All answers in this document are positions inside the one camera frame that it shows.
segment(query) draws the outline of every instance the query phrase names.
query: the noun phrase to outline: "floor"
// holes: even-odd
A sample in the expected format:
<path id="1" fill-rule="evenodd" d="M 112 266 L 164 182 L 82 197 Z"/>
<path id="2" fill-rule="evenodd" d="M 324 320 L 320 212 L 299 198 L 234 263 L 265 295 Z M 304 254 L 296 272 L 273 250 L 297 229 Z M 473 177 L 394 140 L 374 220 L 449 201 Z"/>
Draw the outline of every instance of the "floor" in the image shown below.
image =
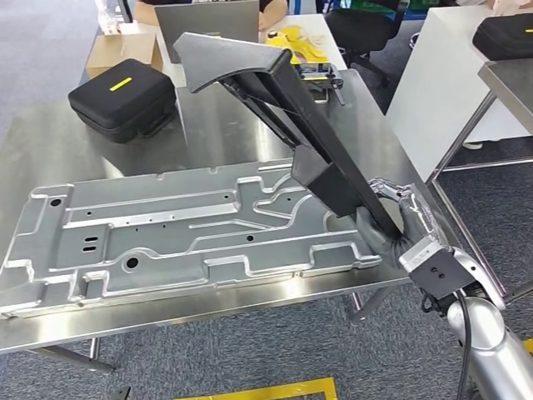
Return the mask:
<path id="1" fill-rule="evenodd" d="M 80 82 L 96 31 L 90 0 L 0 0 L 0 140 L 13 112 L 26 103 L 65 98 Z M 409 55 L 406 22 L 372 60 L 388 70 L 387 89 L 361 72 L 385 110 Z M 472 158 L 533 153 L 533 140 L 490 143 Z M 531 166 L 454 172 L 441 183 L 465 217 L 504 284 L 533 279 Z M 122 385 L 133 399 L 171 399 L 332 376 L 341 399 L 452 398 L 461 349 L 446 323 L 420 312 L 421 296 L 399 287 L 375 314 L 357 326 L 346 297 L 189 322 L 106 337 L 102 358 L 112 375 L 85 372 L 27 352 L 0 357 L 2 399 L 105 400 Z M 533 301 L 506 312 L 508 324 L 533 337 Z M 87 353 L 89 344 L 70 348 Z"/>

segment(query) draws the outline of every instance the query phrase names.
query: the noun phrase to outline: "black carrying case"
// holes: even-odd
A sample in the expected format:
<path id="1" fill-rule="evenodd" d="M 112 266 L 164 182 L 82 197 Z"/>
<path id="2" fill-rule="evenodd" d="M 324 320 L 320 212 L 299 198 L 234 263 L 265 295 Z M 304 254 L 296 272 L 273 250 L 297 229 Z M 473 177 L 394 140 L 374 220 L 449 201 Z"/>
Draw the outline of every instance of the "black carrying case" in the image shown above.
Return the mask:
<path id="1" fill-rule="evenodd" d="M 472 42 L 492 61 L 533 58 L 533 13 L 486 18 Z"/>
<path id="2" fill-rule="evenodd" d="M 148 137 L 177 114 L 170 77 L 132 58 L 69 93 L 84 123 L 112 142 Z"/>

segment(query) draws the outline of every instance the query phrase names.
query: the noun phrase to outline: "metal table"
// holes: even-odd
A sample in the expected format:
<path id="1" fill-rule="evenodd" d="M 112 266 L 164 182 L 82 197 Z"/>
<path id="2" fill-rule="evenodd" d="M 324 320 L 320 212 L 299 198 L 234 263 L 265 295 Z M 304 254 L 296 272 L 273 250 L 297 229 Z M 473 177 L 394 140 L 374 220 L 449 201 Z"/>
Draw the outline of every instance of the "metal table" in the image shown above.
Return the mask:
<path id="1" fill-rule="evenodd" d="M 533 282 L 527 282 L 521 287 L 506 291 L 504 285 L 486 260 L 482 251 L 474 240 L 472 234 L 464 224 L 459 213 L 452 204 L 443 187 L 437 181 L 441 173 L 452 171 L 464 171 L 467 169 L 503 167 L 507 165 L 516 165 L 533 163 L 533 157 L 524 157 L 510 160 L 501 160 L 493 162 L 471 163 L 448 167 L 452 158 L 455 155 L 466 140 L 468 135 L 474 130 L 496 98 L 504 103 L 511 114 L 522 123 L 530 134 L 533 135 L 533 59 L 489 61 L 486 62 L 478 75 L 489 89 L 490 92 L 474 112 L 465 125 L 459 136 L 440 160 L 427 180 L 432 184 L 437 194 L 450 212 L 450 215 L 457 223 L 458 228 L 464 236 L 476 257 L 492 277 L 504 297 L 507 304 L 513 303 L 529 293 L 533 293 Z"/>
<path id="2" fill-rule="evenodd" d="M 342 96 L 346 105 L 341 107 L 332 97 L 323 111 L 355 156 L 358 167 L 366 178 L 383 177 L 400 184 L 415 182 L 425 191 L 360 77 L 354 70 L 342 75 L 345 79 Z M 3 171 L 0 174 L 0 253 L 6 253 L 29 193 L 38 186 L 291 155 L 289 149 L 262 122 L 222 87 L 214 85 L 196 95 L 179 88 L 178 94 L 181 121 L 172 122 L 154 137 L 127 145 L 109 142 L 90 131 L 66 102 L 29 107 L 18 113 L 0 148 L 0 168 Z M 432 198 L 429 202 L 435 206 Z M 399 223 L 397 207 L 386 204 L 388 207 Z M 378 289 L 363 306 L 360 318 L 363 318 L 378 305 L 389 288 L 408 282 L 409 279 L 404 272 L 380 265 L 133 305 L 16 317 L 0 321 L 0 353 L 32 349 L 109 372 L 111 366 L 96 360 L 97 340 L 93 339 L 90 357 L 57 345 L 340 293 L 352 293 L 360 308 L 356 292 Z"/>

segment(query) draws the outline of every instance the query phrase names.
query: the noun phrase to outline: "office chair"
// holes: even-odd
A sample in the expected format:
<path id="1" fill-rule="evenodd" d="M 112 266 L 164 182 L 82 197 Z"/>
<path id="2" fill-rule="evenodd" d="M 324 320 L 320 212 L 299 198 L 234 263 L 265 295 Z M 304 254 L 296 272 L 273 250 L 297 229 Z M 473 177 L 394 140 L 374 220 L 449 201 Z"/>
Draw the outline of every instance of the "office chair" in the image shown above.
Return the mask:
<path id="1" fill-rule="evenodd" d="M 370 62 L 370 52 L 382 50 L 389 39 L 398 34 L 409 1 L 367 0 L 396 12 L 390 19 L 378 12 L 365 12 L 349 8 L 335 8 L 326 16 L 337 46 L 345 50 L 348 68 L 357 63 L 381 77 L 381 86 L 388 85 L 388 76 L 382 69 Z"/>

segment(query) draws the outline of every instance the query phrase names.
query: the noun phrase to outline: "yellow floor tape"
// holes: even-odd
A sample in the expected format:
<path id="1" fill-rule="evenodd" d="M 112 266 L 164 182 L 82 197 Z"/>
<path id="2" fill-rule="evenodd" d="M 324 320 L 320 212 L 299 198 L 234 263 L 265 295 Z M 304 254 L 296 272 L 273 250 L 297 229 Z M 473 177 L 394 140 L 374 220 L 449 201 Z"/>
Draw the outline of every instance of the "yellow floor tape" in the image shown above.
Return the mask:
<path id="1" fill-rule="evenodd" d="M 314 393 L 323 393 L 326 400 L 337 400 L 337 393 L 335 391 L 335 383 L 332 377 L 289 383 L 280 386 L 261 387 L 259 389 L 244 390 L 243 392 L 176 398 L 174 400 L 278 400 Z"/>
<path id="2" fill-rule="evenodd" d="M 533 354 L 533 339 L 524 340 L 522 344 L 529 353 Z"/>

